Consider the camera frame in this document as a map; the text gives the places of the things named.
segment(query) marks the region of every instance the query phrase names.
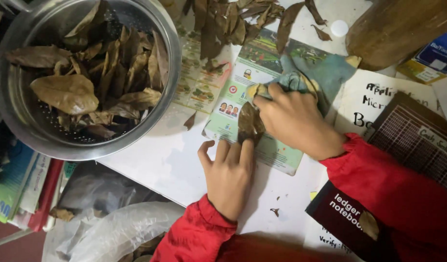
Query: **pile of dried leaves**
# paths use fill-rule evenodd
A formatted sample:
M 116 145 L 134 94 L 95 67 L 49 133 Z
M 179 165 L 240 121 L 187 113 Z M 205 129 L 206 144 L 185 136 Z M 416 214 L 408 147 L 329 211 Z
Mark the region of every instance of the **pile of dried leaves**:
M 273 23 L 277 18 L 280 18 L 277 49 L 281 54 L 288 41 L 291 26 L 304 5 L 313 14 L 318 25 L 325 25 L 314 0 L 296 3 L 286 10 L 277 0 L 238 0 L 231 3 L 227 0 L 187 0 L 183 12 L 186 15 L 192 8 L 195 13 L 194 30 L 201 32 L 201 59 L 208 58 L 206 69 L 212 71 L 214 68 L 211 60 L 220 54 L 225 45 L 244 45 L 252 41 L 259 35 L 262 27 Z M 249 17 L 257 18 L 254 24 L 245 20 Z
M 132 253 L 124 255 L 118 262 L 149 262 L 164 235 L 165 232 L 141 244 Z
M 122 134 L 154 107 L 168 79 L 168 55 L 156 32 L 123 26 L 110 32 L 100 0 L 56 45 L 6 53 L 23 69 L 36 70 L 30 88 L 58 116 L 66 131 L 87 131 L 100 139 Z

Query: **white plastic bag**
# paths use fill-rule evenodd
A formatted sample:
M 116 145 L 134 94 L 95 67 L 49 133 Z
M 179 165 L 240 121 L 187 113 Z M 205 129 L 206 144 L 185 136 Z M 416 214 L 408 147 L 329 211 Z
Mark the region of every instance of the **white plastic bag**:
M 118 262 L 168 231 L 184 211 L 173 202 L 144 202 L 118 209 L 86 231 L 73 248 L 70 262 Z

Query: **person's right hand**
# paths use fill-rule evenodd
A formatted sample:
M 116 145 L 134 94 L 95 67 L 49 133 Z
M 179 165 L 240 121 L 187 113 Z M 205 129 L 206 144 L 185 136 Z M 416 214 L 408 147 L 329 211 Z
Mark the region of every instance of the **person's right hand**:
M 273 101 L 261 96 L 253 100 L 261 111 L 267 133 L 316 160 L 336 157 L 344 152 L 345 135 L 324 121 L 312 94 L 285 93 L 276 83 L 270 84 L 268 90 Z

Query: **finger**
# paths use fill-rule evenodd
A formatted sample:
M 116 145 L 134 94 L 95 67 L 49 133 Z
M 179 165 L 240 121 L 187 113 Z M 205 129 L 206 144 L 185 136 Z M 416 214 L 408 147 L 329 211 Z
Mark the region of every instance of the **finger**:
M 271 83 L 267 88 L 270 96 L 276 101 L 281 95 L 284 94 L 282 88 L 277 83 Z
M 240 164 L 248 170 L 252 169 L 254 158 L 254 142 L 250 139 L 244 140 L 241 146 Z
M 217 145 L 216 163 L 223 163 L 227 158 L 228 151 L 230 150 L 230 144 L 227 140 L 220 140 Z
M 209 170 L 212 167 L 212 160 L 210 160 L 209 155 L 207 154 L 207 150 L 209 147 L 214 146 L 216 143 L 214 140 L 204 142 L 199 150 L 197 151 L 197 156 L 201 165 L 203 166 L 204 172 Z
M 266 105 L 270 102 L 271 101 L 269 99 L 257 95 L 253 99 L 253 104 L 255 104 L 261 111 L 264 110 Z
M 240 153 L 241 153 L 241 145 L 238 142 L 235 142 L 231 145 L 230 150 L 228 151 L 227 158 L 225 159 L 226 163 L 238 164 L 240 162 Z

